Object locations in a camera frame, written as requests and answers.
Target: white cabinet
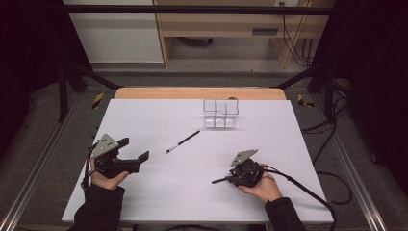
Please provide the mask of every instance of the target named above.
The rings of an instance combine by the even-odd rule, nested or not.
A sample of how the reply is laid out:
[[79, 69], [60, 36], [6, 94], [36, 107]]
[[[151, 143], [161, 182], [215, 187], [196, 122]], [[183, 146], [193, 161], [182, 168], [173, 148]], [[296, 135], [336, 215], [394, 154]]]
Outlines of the white cabinet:
[[[151, 0], [64, 0], [66, 5], [152, 5]], [[154, 13], [71, 13], [89, 61], [162, 63]]]

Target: gray floor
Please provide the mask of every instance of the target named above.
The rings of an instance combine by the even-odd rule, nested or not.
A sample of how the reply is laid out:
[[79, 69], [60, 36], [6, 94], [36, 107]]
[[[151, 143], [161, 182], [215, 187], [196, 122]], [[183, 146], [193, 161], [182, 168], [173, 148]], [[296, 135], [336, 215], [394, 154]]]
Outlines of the gray floor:
[[[282, 83], [303, 68], [294, 65], [284, 70], [274, 67], [271, 71], [267, 63], [276, 65], [276, 58], [270, 53], [260, 54], [262, 49], [257, 48], [260, 42], [263, 42], [262, 46], [265, 49], [271, 49], [268, 41], [264, 39], [255, 42], [244, 38], [236, 40], [220, 38], [215, 39], [215, 47], [206, 48], [188, 47], [176, 41], [172, 66], [169, 69], [156, 66], [140, 68], [138, 71], [102, 68], [99, 73], [125, 86], [269, 87]], [[236, 44], [235, 52], [230, 54], [230, 46], [233, 44]], [[92, 145], [93, 136], [97, 132], [109, 99], [115, 95], [114, 90], [100, 86], [87, 77], [85, 80], [89, 84], [85, 93], [69, 93], [70, 101], [76, 102], [74, 110], [58, 141], [51, 148], [49, 158], [42, 161], [44, 166], [40, 180], [34, 185], [35, 190], [30, 194], [29, 202], [24, 205], [25, 210], [19, 218], [16, 230], [46, 230], [45, 226], [52, 227], [50, 230], [57, 230], [56, 226], [69, 226], [61, 222], [67, 199], [79, 177], [88, 152], [87, 147]], [[288, 99], [293, 102], [293, 109], [301, 128], [324, 121], [319, 107], [309, 108], [297, 104], [299, 94], [303, 95], [305, 102], [313, 102], [316, 105], [322, 100], [320, 94], [307, 93], [304, 87], [308, 81], [301, 81], [286, 90]], [[98, 109], [92, 109], [91, 105], [99, 92], [104, 92], [105, 96]], [[59, 126], [57, 85], [53, 84], [36, 91], [31, 95], [31, 99], [33, 110], [27, 114], [7, 156], [0, 163], [1, 218], [13, 205], [54, 129]], [[360, 174], [375, 208], [387, 227], [386, 230], [408, 230], [408, 199], [388, 169], [371, 162], [370, 148], [364, 142], [354, 118], [349, 114], [339, 117], [336, 134]], [[328, 135], [329, 131], [304, 135], [312, 159]], [[339, 150], [334, 144], [331, 141], [324, 148], [315, 165], [316, 170], [329, 171], [347, 179], [346, 170], [339, 159]], [[327, 197], [335, 201], [346, 199], [347, 191], [342, 183], [323, 175], [319, 179]], [[369, 226], [362, 202], [357, 198], [358, 196], [353, 195], [350, 203], [333, 205], [337, 213], [337, 230], [375, 230]], [[327, 229], [327, 225], [308, 227], [309, 230]]]

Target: wooden table edge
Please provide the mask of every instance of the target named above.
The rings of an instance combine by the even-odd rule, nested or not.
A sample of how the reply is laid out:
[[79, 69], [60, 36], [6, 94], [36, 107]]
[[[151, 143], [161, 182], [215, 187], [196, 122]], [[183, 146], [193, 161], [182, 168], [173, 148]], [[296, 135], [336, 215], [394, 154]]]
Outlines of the wooden table edge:
[[115, 99], [238, 99], [286, 100], [281, 89], [270, 88], [170, 88], [126, 87], [116, 91]]

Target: black cable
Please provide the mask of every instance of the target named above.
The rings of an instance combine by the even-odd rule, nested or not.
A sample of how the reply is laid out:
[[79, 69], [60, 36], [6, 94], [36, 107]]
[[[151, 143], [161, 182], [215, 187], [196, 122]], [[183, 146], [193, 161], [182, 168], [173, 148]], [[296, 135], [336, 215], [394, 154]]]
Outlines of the black cable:
[[340, 97], [334, 102], [334, 106], [337, 106], [337, 104], [340, 102], [340, 100], [347, 99], [346, 97]]
[[348, 104], [342, 106], [342, 107], [336, 112], [336, 118], [340, 118], [340, 117], [344, 114], [344, 112], [347, 111], [347, 110], [349, 110], [349, 109], [350, 109], [350, 106], [349, 106]]
[[303, 132], [303, 134], [310, 134], [310, 135], [320, 134], [320, 133], [324, 133], [324, 132], [330, 131], [330, 130], [333, 129], [333, 128], [334, 128], [334, 126], [329, 127], [329, 128], [326, 128], [326, 129], [321, 130], [321, 131], [317, 131], [317, 132]]
[[[301, 65], [301, 66], [306, 66], [306, 64], [303, 62], [303, 64], [300, 64], [298, 61], [297, 61], [297, 58], [296, 58], [296, 56], [294, 55], [294, 53], [297, 55], [297, 57], [300, 59], [300, 57], [299, 57], [299, 55], [297, 54], [297, 51], [296, 51], [296, 47], [294, 46], [294, 43], [293, 43], [293, 41], [292, 41], [292, 38], [291, 38], [291, 35], [289, 35], [289, 32], [288, 32], [288, 30], [286, 29], [286, 20], [285, 20], [285, 16], [284, 15], [282, 15], [282, 17], [283, 17], [283, 41], [285, 42], [285, 44], [286, 44], [286, 47], [288, 47], [288, 49], [289, 49], [289, 52], [291, 52], [291, 54], [292, 54], [292, 57], [293, 57], [293, 59], [296, 61], [296, 63], [298, 64], [298, 65]], [[289, 45], [288, 45], [288, 43], [286, 42], [286, 38], [285, 38], [285, 34], [286, 33], [288, 33], [288, 36], [289, 36], [289, 40], [291, 41], [291, 43], [292, 43], [292, 47], [293, 47], [293, 50], [294, 50], [294, 53], [293, 53], [293, 51], [292, 51], [292, 49], [291, 49], [291, 47], [289, 47]]]
[[309, 189], [307, 189], [306, 187], [304, 187], [302, 184], [300, 184], [299, 182], [297, 182], [296, 180], [294, 180], [291, 176], [284, 174], [282, 172], [280, 172], [279, 170], [277, 170], [274, 167], [270, 167], [267, 166], [269, 168], [271, 168], [272, 170], [268, 170], [268, 169], [263, 169], [263, 170], [259, 170], [257, 168], [251, 168], [251, 169], [246, 169], [244, 171], [263, 171], [263, 172], [270, 172], [270, 173], [275, 173], [278, 175], [281, 175], [283, 177], [285, 177], [288, 181], [292, 182], [293, 184], [295, 184], [296, 186], [298, 186], [300, 189], [302, 189], [304, 192], [306, 192], [307, 194], [309, 194], [310, 196], [312, 196], [315, 200], [317, 200], [318, 202], [320, 202], [322, 205], [324, 205], [331, 213], [332, 217], [333, 217], [333, 223], [330, 226], [330, 230], [334, 230], [334, 227], [336, 226], [337, 223], [337, 218], [336, 218], [336, 212], [334, 211], [334, 209], [331, 207], [330, 204], [328, 204], [325, 200], [323, 200], [322, 198], [320, 198], [318, 195], [316, 195], [314, 192], [310, 191]]
[[334, 132], [336, 131], [336, 126], [337, 126], [337, 119], [334, 119], [334, 121], [333, 121], [333, 129], [332, 129], [332, 131], [331, 131], [329, 137], [326, 139], [326, 141], [324, 142], [324, 144], [321, 146], [321, 148], [320, 148], [320, 150], [319, 150], [319, 152], [318, 152], [318, 155], [315, 157], [315, 159], [313, 159], [313, 162], [312, 162], [313, 165], [315, 165], [315, 163], [316, 163], [316, 161], [318, 160], [319, 156], [321, 155], [321, 153], [322, 153], [324, 147], [329, 143], [330, 139], [333, 137]]
[[337, 93], [339, 96], [347, 97], [348, 93], [344, 92], [343, 89], [337, 88], [336, 86], [333, 86], [333, 92]]
[[320, 124], [318, 124], [318, 125], [315, 125], [315, 126], [309, 127], [309, 128], [304, 128], [304, 129], [301, 129], [300, 131], [301, 131], [302, 133], [306, 133], [306, 132], [308, 132], [308, 131], [312, 131], [312, 130], [318, 129], [319, 127], [323, 126], [323, 125], [326, 124], [327, 122], [328, 122], [328, 120], [326, 119], [325, 121], [323, 121], [322, 123], [320, 123]]
[[339, 116], [338, 116], [338, 118], [339, 117], [341, 117], [342, 115], [344, 115], [344, 114], [351, 114], [351, 112], [343, 112], [343, 113], [341, 113], [341, 114], [339, 114]]
[[89, 162], [90, 162], [90, 156], [92, 155], [92, 151], [93, 149], [95, 149], [97, 144], [98, 142], [89, 148], [89, 153], [87, 155], [87, 162], [85, 165], [84, 178], [82, 179], [82, 183], [81, 183], [81, 188], [84, 191], [86, 191], [89, 188], [89, 177], [94, 173], [94, 170], [92, 172], [89, 172]]
[[32, 103], [33, 106], [29, 109], [29, 111], [28, 111], [27, 114], [29, 114], [30, 112], [32, 112], [33, 109], [37, 106], [36, 101], [34, 101], [33, 99], [30, 99], [30, 103]]
[[203, 46], [209, 46], [213, 44], [213, 38], [187, 38], [187, 37], [178, 37], [178, 39], [185, 45], [187, 46], [193, 46], [193, 47], [203, 47]]
[[338, 176], [338, 175], [336, 175], [336, 174], [330, 173], [330, 172], [326, 172], [326, 171], [317, 171], [316, 173], [317, 173], [317, 174], [320, 174], [320, 175], [333, 176], [333, 177], [339, 179], [340, 181], [343, 182], [343, 184], [345, 185], [345, 187], [346, 187], [347, 190], [348, 190], [348, 198], [347, 198], [347, 200], [339, 202], [339, 201], [334, 201], [334, 200], [330, 199], [330, 197], [327, 196], [327, 199], [329, 200], [330, 203], [333, 203], [333, 204], [336, 204], [336, 205], [346, 205], [346, 204], [348, 204], [348, 203], [351, 201], [351, 199], [352, 199], [352, 197], [353, 197], [353, 196], [352, 196], [353, 193], [352, 193], [352, 191], [351, 191], [350, 186], [347, 184], [347, 182], [346, 182], [342, 177], [340, 177], [340, 176]]
[[348, 90], [347, 88], [345, 88], [345, 87], [344, 87], [342, 84], [340, 84], [339, 82], [337, 82], [336, 79], [334, 80], [333, 89], [340, 91], [343, 95], [350, 95], [350, 94], [351, 94], [351, 91]]
[[[285, 7], [285, 3], [279, 4], [279, 6]], [[286, 19], [285, 19], [285, 15], [284, 15], [284, 14], [282, 14], [282, 18], [283, 18], [283, 30], [284, 30], [284, 32], [283, 32], [283, 41], [285, 42], [286, 46], [288, 47], [289, 51], [291, 52], [291, 54], [292, 54], [294, 60], [296, 61], [296, 63], [299, 64], [299, 65], [301, 65], [301, 66], [307, 66], [307, 67], [309, 68], [309, 66], [307, 65], [307, 63], [306, 63], [303, 59], [301, 59], [300, 56], [299, 56], [299, 54], [297, 53], [297, 50], [296, 50], [296, 47], [295, 47], [295, 45], [294, 45], [294, 42], [293, 42], [293, 40], [292, 40], [292, 38], [291, 38], [291, 35], [289, 34], [289, 32], [288, 32], [288, 30], [287, 30], [287, 28], [286, 28]], [[290, 46], [286, 43], [285, 34], [288, 34], [288, 39], [290, 40], [290, 42], [291, 42], [291, 44], [292, 44], [294, 53], [296, 54], [297, 58], [301, 60], [301, 62], [302, 62], [303, 64], [300, 64], [300, 63], [297, 61], [296, 57], [295, 57], [294, 54], [293, 54], [292, 49], [291, 49]]]
[[303, 59], [303, 61], [306, 63], [307, 67], [309, 68], [310, 65], [311, 65], [311, 63], [312, 63], [312, 59], [313, 59], [313, 58], [310, 56], [310, 54], [312, 53], [312, 42], [313, 42], [313, 39], [310, 38], [310, 40], [309, 40], [309, 49], [308, 49], [308, 54], [307, 54], [307, 55], [305, 55], [306, 41], [307, 41], [307, 38], [304, 38], [304, 39], [303, 39], [303, 43], [302, 43], [302, 59]]

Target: hand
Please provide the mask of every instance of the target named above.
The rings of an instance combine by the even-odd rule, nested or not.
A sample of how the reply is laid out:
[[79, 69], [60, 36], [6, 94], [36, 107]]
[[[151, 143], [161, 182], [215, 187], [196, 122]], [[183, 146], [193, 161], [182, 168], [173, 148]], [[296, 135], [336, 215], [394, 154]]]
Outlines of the hand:
[[[262, 166], [264, 169], [268, 169], [265, 165], [260, 164], [260, 166]], [[267, 172], [264, 172], [261, 180], [253, 188], [238, 186], [238, 189], [244, 193], [255, 195], [264, 203], [282, 198], [282, 193], [279, 191], [275, 179]]]
[[[90, 158], [90, 167], [91, 169], [95, 169], [95, 159]], [[92, 184], [97, 185], [101, 188], [107, 189], [107, 190], [115, 190], [117, 186], [122, 182], [127, 176], [129, 175], [129, 172], [123, 171], [120, 174], [118, 174], [117, 177], [113, 179], [106, 178], [104, 175], [99, 173], [98, 171], [95, 171], [92, 176]]]

